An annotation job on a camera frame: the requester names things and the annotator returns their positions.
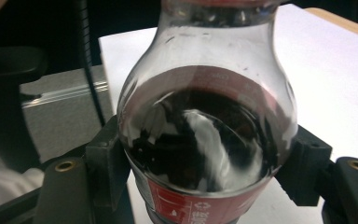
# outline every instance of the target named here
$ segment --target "white table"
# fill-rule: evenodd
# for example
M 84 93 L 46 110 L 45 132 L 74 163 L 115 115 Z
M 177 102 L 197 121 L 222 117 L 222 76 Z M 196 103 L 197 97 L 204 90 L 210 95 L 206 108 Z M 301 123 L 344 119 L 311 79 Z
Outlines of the white table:
M 127 74 L 155 32 L 147 29 L 100 38 L 114 111 Z M 333 161 L 342 156 L 358 158 L 358 35 L 285 5 L 276 19 L 275 49 L 295 92 L 298 123 L 333 147 Z M 135 222 L 152 223 L 132 175 L 129 191 Z M 273 180 L 239 224 L 323 223 L 322 203 L 296 207 Z

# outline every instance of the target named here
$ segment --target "red label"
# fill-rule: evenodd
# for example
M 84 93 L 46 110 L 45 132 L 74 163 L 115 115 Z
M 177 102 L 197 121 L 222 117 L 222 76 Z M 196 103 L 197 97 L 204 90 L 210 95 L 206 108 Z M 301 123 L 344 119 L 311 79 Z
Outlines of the red label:
M 156 212 L 180 224 L 228 223 L 243 215 L 268 181 L 240 195 L 226 198 L 180 194 L 149 180 Z

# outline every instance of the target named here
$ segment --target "clear plastic bottle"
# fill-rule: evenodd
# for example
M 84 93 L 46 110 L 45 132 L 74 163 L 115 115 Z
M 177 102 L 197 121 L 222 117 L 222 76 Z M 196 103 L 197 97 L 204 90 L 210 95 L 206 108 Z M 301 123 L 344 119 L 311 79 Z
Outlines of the clear plastic bottle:
M 290 154 L 296 101 L 273 50 L 276 0 L 161 0 L 118 104 L 155 223 L 235 223 Z

